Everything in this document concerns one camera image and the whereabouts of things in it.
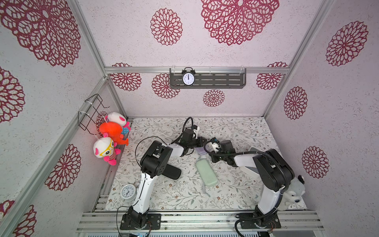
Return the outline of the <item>mint umbrella case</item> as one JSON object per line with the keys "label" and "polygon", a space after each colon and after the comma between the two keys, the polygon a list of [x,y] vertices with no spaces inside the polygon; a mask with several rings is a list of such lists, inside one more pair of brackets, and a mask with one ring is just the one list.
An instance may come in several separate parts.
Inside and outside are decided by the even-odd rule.
{"label": "mint umbrella case", "polygon": [[218,178],[206,159],[198,160],[196,168],[206,187],[213,187],[218,184]]}

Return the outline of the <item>black umbrella case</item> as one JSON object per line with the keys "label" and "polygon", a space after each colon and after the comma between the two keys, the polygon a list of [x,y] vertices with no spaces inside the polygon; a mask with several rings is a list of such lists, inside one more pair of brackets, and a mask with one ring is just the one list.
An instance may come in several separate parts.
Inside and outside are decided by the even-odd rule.
{"label": "black umbrella case", "polygon": [[181,173],[182,171],[179,168],[172,165],[167,165],[163,172],[163,175],[172,180],[178,180],[181,177]]}

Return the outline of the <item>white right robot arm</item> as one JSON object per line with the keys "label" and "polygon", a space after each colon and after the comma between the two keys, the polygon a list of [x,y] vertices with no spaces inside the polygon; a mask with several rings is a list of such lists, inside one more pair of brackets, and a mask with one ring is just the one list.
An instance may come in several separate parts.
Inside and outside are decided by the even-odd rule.
{"label": "white right robot arm", "polygon": [[232,167],[253,168],[264,185],[255,212],[259,217],[277,212],[295,174],[276,149],[237,152],[230,140],[219,141],[216,138],[207,141],[203,148],[214,163],[224,161]]}

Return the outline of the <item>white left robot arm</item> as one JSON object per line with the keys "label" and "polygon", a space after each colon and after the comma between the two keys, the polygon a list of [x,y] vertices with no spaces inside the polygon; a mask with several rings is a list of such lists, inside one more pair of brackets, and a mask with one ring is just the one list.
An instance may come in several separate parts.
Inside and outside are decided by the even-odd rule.
{"label": "white left robot arm", "polygon": [[206,141],[198,135],[199,126],[193,125],[182,131],[178,141],[166,145],[154,141],[140,160],[141,185],[137,196],[129,208],[137,214],[145,214],[150,208],[150,198],[157,178],[164,175],[172,180],[181,176],[181,170],[168,162],[170,158],[183,157],[190,149],[198,148]]}

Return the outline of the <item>white rimmed grey tray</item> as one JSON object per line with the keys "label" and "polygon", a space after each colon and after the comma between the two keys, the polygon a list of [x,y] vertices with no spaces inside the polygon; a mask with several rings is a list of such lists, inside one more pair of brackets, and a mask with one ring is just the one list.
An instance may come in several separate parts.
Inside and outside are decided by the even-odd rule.
{"label": "white rimmed grey tray", "polygon": [[240,167],[241,171],[253,177],[254,179],[260,178],[258,169],[255,165],[253,158],[258,154],[244,154],[235,157],[235,162]]}

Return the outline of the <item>black alarm clock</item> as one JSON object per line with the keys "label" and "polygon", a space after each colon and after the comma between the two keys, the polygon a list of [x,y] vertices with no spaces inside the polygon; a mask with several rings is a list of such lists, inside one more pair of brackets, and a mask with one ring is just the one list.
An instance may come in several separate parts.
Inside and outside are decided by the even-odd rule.
{"label": "black alarm clock", "polygon": [[195,83],[196,72],[192,67],[185,67],[182,70],[182,82],[185,86],[192,86]]}

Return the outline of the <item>orange plush whale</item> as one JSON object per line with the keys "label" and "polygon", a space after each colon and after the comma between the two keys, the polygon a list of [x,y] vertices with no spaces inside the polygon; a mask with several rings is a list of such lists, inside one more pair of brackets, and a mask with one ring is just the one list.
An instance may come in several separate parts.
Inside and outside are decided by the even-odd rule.
{"label": "orange plush whale", "polygon": [[109,137],[114,142],[119,145],[129,145],[129,140],[126,138],[124,140],[124,135],[122,133],[122,127],[115,122],[104,122],[99,126],[99,132],[103,137]]}

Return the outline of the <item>grey husky plush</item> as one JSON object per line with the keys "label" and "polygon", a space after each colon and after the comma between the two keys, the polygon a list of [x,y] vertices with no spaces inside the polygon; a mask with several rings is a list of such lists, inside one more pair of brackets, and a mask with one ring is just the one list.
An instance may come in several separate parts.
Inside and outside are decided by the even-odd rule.
{"label": "grey husky plush", "polygon": [[281,203],[278,207],[279,211],[285,211],[290,205],[299,203],[305,193],[305,180],[304,177],[299,175],[295,177],[289,185],[289,188],[284,192]]}

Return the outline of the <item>white round table clock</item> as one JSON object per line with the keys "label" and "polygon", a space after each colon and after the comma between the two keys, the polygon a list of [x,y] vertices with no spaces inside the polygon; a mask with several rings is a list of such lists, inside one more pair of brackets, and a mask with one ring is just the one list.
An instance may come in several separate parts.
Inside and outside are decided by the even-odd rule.
{"label": "white round table clock", "polygon": [[120,196],[123,200],[131,202],[134,201],[137,195],[137,189],[133,184],[127,184],[122,187]]}

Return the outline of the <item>white pink plush doll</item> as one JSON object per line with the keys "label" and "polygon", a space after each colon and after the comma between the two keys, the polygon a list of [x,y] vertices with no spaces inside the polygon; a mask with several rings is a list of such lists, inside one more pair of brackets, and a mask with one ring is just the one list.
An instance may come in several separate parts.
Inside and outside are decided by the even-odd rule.
{"label": "white pink plush doll", "polygon": [[107,122],[115,122],[119,124],[122,127],[122,133],[123,135],[126,135],[131,130],[130,122],[127,121],[126,117],[124,117],[122,114],[117,112],[109,113],[105,116],[105,119]]}

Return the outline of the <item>white plush with yellow glasses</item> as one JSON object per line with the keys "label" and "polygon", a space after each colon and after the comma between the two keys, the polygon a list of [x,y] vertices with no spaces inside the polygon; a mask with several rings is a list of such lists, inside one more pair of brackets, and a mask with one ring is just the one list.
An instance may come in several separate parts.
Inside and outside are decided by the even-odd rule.
{"label": "white plush with yellow glasses", "polygon": [[103,159],[111,166],[117,164],[116,157],[121,153],[121,149],[115,148],[117,143],[110,137],[98,139],[93,145],[93,152],[97,158]]}

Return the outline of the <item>grey wall shelf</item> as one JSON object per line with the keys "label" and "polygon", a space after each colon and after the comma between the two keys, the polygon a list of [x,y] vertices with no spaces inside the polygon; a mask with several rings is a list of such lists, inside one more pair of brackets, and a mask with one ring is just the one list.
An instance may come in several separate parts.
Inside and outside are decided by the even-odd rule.
{"label": "grey wall shelf", "polygon": [[195,75],[195,83],[185,86],[182,82],[182,70],[169,69],[169,85],[172,89],[242,89],[246,86],[246,69],[237,73],[200,73]]}

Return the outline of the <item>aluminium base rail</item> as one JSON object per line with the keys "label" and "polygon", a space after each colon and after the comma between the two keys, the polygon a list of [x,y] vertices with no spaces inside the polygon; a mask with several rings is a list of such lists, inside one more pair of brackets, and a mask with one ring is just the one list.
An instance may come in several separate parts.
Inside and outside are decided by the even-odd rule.
{"label": "aluminium base rail", "polygon": [[247,211],[158,211],[153,228],[121,230],[123,213],[84,213],[76,237],[325,237],[327,234],[315,211],[279,212],[266,228],[238,221]]}

